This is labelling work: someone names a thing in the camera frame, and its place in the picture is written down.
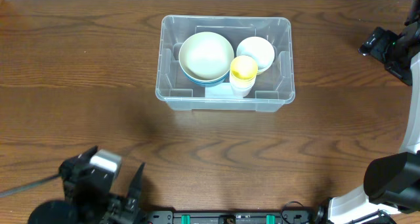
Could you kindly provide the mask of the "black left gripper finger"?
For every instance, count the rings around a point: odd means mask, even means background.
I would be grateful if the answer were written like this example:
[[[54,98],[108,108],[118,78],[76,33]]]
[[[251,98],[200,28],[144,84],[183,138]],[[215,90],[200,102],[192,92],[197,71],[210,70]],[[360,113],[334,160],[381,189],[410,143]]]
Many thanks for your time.
[[[139,204],[142,192],[142,174],[145,165],[145,162],[141,163],[140,167],[138,168],[137,172],[135,173],[135,176],[131,181],[131,184],[129,185],[129,190],[127,193],[126,210],[128,210],[131,213],[142,213]]]
[[[72,177],[73,172],[76,169],[89,164],[90,159],[97,153],[97,151],[98,147],[93,146],[81,154],[64,160],[58,169],[59,176],[63,181],[68,180]]]

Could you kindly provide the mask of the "clear plastic storage bin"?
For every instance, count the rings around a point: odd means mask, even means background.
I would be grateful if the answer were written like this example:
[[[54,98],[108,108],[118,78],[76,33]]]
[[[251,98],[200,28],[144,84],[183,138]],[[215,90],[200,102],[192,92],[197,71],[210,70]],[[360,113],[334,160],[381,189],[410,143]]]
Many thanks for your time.
[[[201,87],[182,72],[179,51],[191,35],[215,32],[236,48],[247,37],[262,37],[274,50],[271,67],[256,77],[246,97],[235,97],[229,79]],[[252,110],[276,112],[296,96],[291,23],[284,17],[168,15],[161,22],[156,97],[173,110]]]

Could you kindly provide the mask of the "white small bowl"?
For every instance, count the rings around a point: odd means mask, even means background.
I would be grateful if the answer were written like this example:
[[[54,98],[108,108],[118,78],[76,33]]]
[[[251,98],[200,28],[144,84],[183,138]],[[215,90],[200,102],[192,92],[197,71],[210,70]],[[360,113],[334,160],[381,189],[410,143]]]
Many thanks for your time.
[[[240,42],[236,49],[236,56],[250,56],[258,65],[257,74],[261,74],[269,67],[275,59],[275,50],[271,43],[261,37],[248,37]]]

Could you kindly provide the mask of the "blue large bowl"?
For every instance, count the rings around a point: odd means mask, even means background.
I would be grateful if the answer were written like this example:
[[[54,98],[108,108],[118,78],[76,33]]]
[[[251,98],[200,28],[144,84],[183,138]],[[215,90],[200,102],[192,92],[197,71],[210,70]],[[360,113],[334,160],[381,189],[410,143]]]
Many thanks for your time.
[[[198,79],[198,78],[194,78],[194,77],[192,77],[191,75],[189,75],[186,71],[184,71],[184,70],[182,70],[182,72],[183,72],[183,74],[188,78],[193,78],[193,79],[196,79],[196,80],[198,80],[198,81],[202,81],[202,82],[210,82],[210,81],[217,81],[218,79],[220,79],[220,78],[224,78],[224,77],[227,77],[228,76],[228,74],[230,73],[229,71],[227,71],[223,76],[221,76],[221,77],[219,77],[219,78],[216,78],[216,79]]]
[[[197,84],[197,85],[199,85],[201,87],[214,87],[216,85],[219,85],[219,84],[223,83],[225,81],[226,77],[220,78],[217,81],[210,81],[210,82],[202,82],[202,81],[198,81],[196,79],[189,78],[189,77],[188,77],[188,79],[191,82],[193,82],[193,83],[195,83],[195,84]]]

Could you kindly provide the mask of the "yellow cup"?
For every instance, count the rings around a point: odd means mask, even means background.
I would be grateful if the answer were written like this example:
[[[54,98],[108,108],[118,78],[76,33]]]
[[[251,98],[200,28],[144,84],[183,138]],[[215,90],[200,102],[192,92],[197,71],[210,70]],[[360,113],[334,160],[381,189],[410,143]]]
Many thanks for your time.
[[[253,77],[252,79],[240,79],[233,74],[230,74],[229,80],[235,87],[252,87],[255,83],[256,77]]]
[[[230,73],[239,80],[248,81],[256,77],[257,62],[250,56],[237,56],[230,64]]]

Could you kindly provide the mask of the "pink cup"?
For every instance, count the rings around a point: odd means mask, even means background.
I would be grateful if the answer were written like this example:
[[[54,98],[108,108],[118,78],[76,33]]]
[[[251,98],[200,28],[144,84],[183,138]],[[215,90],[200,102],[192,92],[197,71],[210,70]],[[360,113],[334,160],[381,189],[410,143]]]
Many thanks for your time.
[[[240,98],[246,97],[249,94],[249,93],[234,93],[234,92],[232,93],[235,97],[240,97]]]

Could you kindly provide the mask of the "cream large bowl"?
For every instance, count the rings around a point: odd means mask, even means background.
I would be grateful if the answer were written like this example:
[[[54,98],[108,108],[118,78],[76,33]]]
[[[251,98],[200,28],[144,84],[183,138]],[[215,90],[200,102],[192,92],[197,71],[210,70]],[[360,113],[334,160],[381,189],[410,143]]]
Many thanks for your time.
[[[198,79],[216,79],[230,69],[234,50],[230,42],[214,32],[190,36],[181,46],[178,61],[181,68]]]

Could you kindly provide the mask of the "light blue cup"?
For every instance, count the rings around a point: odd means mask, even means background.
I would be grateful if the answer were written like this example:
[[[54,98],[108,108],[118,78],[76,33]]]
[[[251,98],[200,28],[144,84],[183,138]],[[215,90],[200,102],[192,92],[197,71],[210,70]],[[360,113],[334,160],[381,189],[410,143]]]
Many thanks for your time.
[[[249,85],[248,87],[238,87],[237,85],[234,85],[233,83],[231,83],[230,86],[234,93],[249,93],[253,87],[253,85]]]

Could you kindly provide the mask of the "cream cup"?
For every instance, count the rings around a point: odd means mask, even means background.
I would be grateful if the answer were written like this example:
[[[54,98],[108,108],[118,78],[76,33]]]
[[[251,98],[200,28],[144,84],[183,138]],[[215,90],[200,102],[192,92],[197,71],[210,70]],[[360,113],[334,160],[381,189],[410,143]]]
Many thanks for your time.
[[[237,85],[238,87],[248,87],[249,85],[253,85],[255,84],[255,80],[251,80],[251,81],[236,81],[234,79],[230,79],[230,84],[233,83],[234,85]]]

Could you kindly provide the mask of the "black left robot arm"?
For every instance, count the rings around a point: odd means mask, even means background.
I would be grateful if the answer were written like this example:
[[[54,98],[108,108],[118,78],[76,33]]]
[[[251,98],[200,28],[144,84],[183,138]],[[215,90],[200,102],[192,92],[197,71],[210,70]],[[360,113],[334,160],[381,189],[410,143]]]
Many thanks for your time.
[[[28,223],[140,223],[146,217],[138,206],[145,163],[141,163],[125,196],[110,192],[121,164],[122,157],[97,146],[64,160],[58,169],[64,199],[40,204]]]

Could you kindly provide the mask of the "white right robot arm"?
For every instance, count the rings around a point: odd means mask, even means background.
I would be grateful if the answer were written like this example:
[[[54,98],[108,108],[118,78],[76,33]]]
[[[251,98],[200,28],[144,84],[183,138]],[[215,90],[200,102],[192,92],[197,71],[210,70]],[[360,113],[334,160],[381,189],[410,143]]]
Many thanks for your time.
[[[394,215],[419,211],[419,0],[399,34],[377,27],[358,51],[411,88],[404,138],[397,152],[369,163],[361,186],[327,199],[309,223],[394,223]]]

